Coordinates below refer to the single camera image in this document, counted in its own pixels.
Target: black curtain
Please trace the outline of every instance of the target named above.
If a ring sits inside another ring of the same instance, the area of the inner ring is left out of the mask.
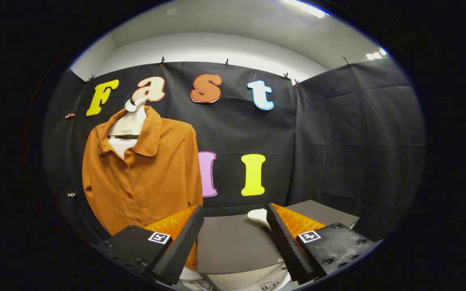
[[[84,195],[74,193],[74,175],[70,165],[70,128],[76,103],[85,88],[84,81],[71,70],[66,70],[57,82],[50,98],[42,129],[42,164],[46,182],[61,215],[85,241],[98,243],[103,236],[109,236],[98,223]]]
[[[218,101],[194,103],[190,98],[194,80],[201,74],[218,74],[222,78]],[[267,202],[285,204],[294,155],[295,87],[283,76],[269,72],[205,62],[140,65],[109,72],[87,84],[76,107],[70,140],[77,195],[83,195],[81,169],[89,132],[124,108],[139,81],[154,76],[165,80],[165,96],[146,105],[153,107],[162,118],[191,124],[197,133],[199,151],[217,155],[212,172],[218,193],[203,199],[206,216],[245,214],[262,208]],[[100,113],[86,116],[96,85],[115,79],[119,80],[118,87],[100,105]],[[261,110],[254,105],[253,91],[247,84],[257,80],[272,88],[267,99],[274,102],[273,109]],[[261,177],[265,192],[261,195],[241,195],[246,177],[241,157],[246,154],[266,157]]]
[[[372,240],[398,223],[422,177],[425,132],[407,77],[390,58],[343,66],[298,85],[287,205],[312,199],[359,216]]]
[[[194,103],[194,79],[218,74],[221,97]],[[312,199],[360,217],[355,230],[384,238],[414,198],[424,166],[423,118],[411,83],[390,58],[362,61],[292,86],[283,77],[250,68],[184,62],[140,65],[83,81],[68,70],[59,81],[44,125],[44,166],[61,212],[87,240],[109,234],[85,199],[81,167],[85,142],[98,124],[121,110],[145,78],[165,79],[165,97],[147,102],[163,118],[192,124],[199,151],[212,151],[213,185],[206,216],[245,214],[267,202],[292,205]],[[86,116],[94,88],[118,79],[101,111]],[[246,85],[272,88],[272,110],[253,103]],[[67,113],[74,117],[64,118]],[[265,193],[242,196],[242,155],[262,154]],[[74,192],[76,197],[66,194]]]

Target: screw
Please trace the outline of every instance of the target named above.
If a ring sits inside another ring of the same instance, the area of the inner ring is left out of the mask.
[[[143,267],[146,267],[146,263],[142,259],[137,259],[136,262],[142,265]]]

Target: pink letter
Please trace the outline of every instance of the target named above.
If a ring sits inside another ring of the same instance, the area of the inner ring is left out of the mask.
[[[202,197],[217,195],[217,189],[213,188],[213,161],[217,158],[214,152],[199,152],[199,166],[201,170]]]

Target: ceiling light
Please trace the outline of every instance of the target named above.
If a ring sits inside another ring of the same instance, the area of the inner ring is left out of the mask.
[[[320,9],[318,8],[314,8],[310,5],[307,5],[305,3],[302,3],[302,2],[299,2],[299,1],[296,1],[296,0],[281,0],[283,2],[287,2],[289,3],[290,5],[294,5],[296,7],[298,7],[299,9],[303,10],[303,11],[306,11],[314,16],[316,16],[317,18],[323,18],[325,17],[325,15],[328,15],[327,13],[324,13],[323,11],[320,11]]]

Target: gray table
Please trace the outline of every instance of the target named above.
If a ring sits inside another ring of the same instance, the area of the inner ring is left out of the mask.
[[[286,207],[325,225],[353,227],[358,217],[312,200]],[[197,271],[204,274],[238,273],[281,263],[270,230],[247,214],[205,217],[197,238]]]

